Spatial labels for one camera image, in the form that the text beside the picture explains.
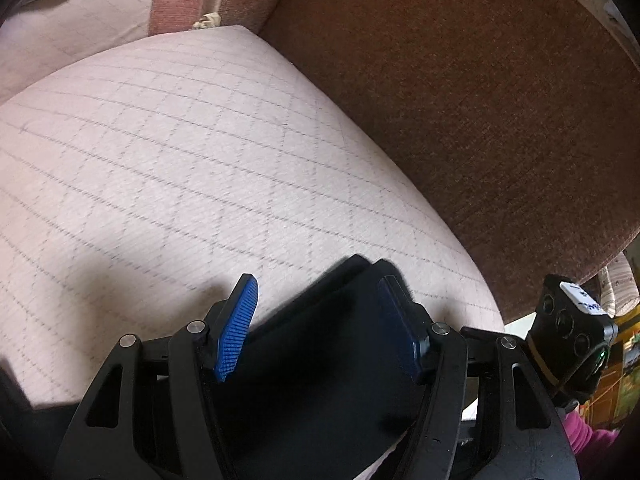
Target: camera lens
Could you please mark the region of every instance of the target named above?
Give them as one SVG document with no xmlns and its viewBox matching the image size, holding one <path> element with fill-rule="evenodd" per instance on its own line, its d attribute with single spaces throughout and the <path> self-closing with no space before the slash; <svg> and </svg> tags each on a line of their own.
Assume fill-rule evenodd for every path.
<svg viewBox="0 0 640 480">
<path fill-rule="evenodd" d="M 554 298 L 547 294 L 542 299 L 542 312 L 544 312 L 545 314 L 551 314 L 554 311 L 555 307 L 556 304 L 554 303 Z"/>
<path fill-rule="evenodd" d="M 591 341 L 586 334 L 578 334 L 574 341 L 574 353 L 578 357 L 585 355 L 591 348 Z"/>
<path fill-rule="evenodd" d="M 574 330 L 574 318 L 565 308 L 558 312 L 556 316 L 556 330 L 558 331 L 558 335 L 565 339 L 568 338 Z"/>
</svg>

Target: sofa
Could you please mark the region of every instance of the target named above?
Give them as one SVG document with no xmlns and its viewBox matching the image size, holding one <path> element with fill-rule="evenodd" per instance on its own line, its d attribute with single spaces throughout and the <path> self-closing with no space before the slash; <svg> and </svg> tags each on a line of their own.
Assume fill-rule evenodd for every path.
<svg viewBox="0 0 640 480">
<path fill-rule="evenodd" d="M 209 10 L 225 26 L 175 32 Z M 359 253 L 433 319 L 501 330 L 546 273 L 586 279 L 638 232 L 633 45 L 577 0 L 146 16 L 158 35 L 0 105 L 0 356 L 35 403 L 78 399 L 119 336 L 173 333 L 242 272 L 256 323 Z"/>
</svg>

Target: ribbed blue pad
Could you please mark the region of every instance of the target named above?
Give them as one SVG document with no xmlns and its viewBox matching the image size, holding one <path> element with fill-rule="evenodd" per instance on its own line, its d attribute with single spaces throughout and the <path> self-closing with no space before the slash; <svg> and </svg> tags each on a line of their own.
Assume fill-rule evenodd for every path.
<svg viewBox="0 0 640 480">
<path fill-rule="evenodd" d="M 218 382 L 223 382 L 235 368 L 251 318 L 258 305 L 258 282 L 252 276 L 240 294 L 236 308 L 226 322 L 218 340 L 218 362 L 213 370 Z"/>
</svg>

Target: beige cushion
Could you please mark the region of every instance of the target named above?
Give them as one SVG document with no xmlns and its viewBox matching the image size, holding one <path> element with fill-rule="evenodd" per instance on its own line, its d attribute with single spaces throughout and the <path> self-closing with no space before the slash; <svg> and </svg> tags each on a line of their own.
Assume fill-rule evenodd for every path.
<svg viewBox="0 0 640 480">
<path fill-rule="evenodd" d="M 390 159 L 242 27 L 145 38 L 0 107 L 0 357 L 77 399 L 118 338 L 260 283 L 256 321 L 340 258 L 396 263 L 437 320 L 501 330 L 482 276 Z"/>
<path fill-rule="evenodd" d="M 147 34 L 152 0 L 37 0 L 0 27 L 0 104 L 57 69 Z"/>
</svg>

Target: cable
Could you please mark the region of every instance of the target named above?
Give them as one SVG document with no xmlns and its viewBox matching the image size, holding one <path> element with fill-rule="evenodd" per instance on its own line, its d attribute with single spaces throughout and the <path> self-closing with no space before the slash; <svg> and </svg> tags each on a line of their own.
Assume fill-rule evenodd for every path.
<svg viewBox="0 0 640 480">
<path fill-rule="evenodd" d="M 549 393 L 549 396 L 553 399 L 558 394 L 558 392 L 565 387 L 565 385 L 569 382 L 569 380 L 571 380 L 571 378 L 580 369 L 580 367 L 583 364 L 585 364 L 585 362 L 587 362 L 589 357 L 591 357 L 598 350 L 603 348 L 609 348 L 609 343 L 607 343 L 606 341 L 599 342 L 589 352 L 587 352 L 580 360 L 576 361 L 576 364 L 574 364 L 571 368 L 567 370 L 567 372 L 562 376 L 562 379 L 560 379 L 559 383 L 556 384 L 553 390 L 551 390 L 551 393 Z"/>
</svg>

